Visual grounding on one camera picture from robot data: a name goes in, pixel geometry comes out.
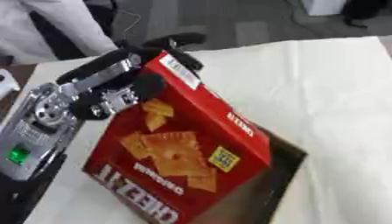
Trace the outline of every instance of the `cracker box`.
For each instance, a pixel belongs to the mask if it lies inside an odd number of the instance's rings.
[[[151,223],[188,223],[268,168],[269,139],[170,54],[145,72],[166,89],[114,118],[85,172]]]

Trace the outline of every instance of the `green led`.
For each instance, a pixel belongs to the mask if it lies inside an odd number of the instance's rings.
[[[10,151],[8,159],[17,165],[23,165],[29,154],[29,150],[17,145]]]

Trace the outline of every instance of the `white sleeve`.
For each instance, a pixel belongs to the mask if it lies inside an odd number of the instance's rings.
[[[14,56],[16,64],[57,60],[19,1],[0,0],[0,15],[2,54]]]
[[[116,49],[82,0],[21,0],[63,31],[87,56]]]

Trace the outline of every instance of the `white tablecloth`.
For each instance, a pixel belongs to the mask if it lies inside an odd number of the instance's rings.
[[[289,41],[194,55],[205,64],[201,77],[212,90],[310,153],[273,223],[390,223],[392,65],[377,38]],[[26,89],[86,61],[41,64]],[[83,127],[26,223],[145,223],[81,172],[108,123]]]

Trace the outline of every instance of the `cracker image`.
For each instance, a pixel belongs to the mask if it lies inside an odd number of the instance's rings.
[[[142,136],[142,141],[151,149],[151,156],[161,176],[207,175],[207,165],[193,132],[146,135]]]
[[[216,169],[211,168],[207,170],[206,176],[191,176],[188,177],[188,185],[191,188],[201,189],[216,193]]]
[[[121,144],[130,152],[135,158],[147,158],[150,155],[150,150],[146,148],[141,139],[140,132],[135,132],[120,140]]]
[[[174,117],[174,108],[158,99],[153,99],[142,104],[142,109],[146,112],[155,113],[157,115]]]
[[[145,124],[147,125],[147,127],[151,132],[159,129],[160,127],[164,126],[167,123],[166,118],[164,116],[151,112],[147,113],[144,120],[145,120]]]

